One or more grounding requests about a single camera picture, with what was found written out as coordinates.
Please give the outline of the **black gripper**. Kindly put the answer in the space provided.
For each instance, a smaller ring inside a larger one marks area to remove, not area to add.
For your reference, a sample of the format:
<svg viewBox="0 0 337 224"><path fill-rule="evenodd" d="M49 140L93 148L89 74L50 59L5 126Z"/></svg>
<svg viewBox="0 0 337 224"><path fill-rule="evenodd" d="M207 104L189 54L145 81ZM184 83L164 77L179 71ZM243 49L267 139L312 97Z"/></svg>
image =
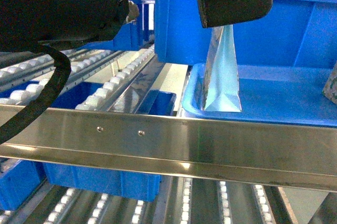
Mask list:
<svg viewBox="0 0 337 224"><path fill-rule="evenodd" d="M128 13L128 0L1 0L1 45L111 40Z"/></svg>

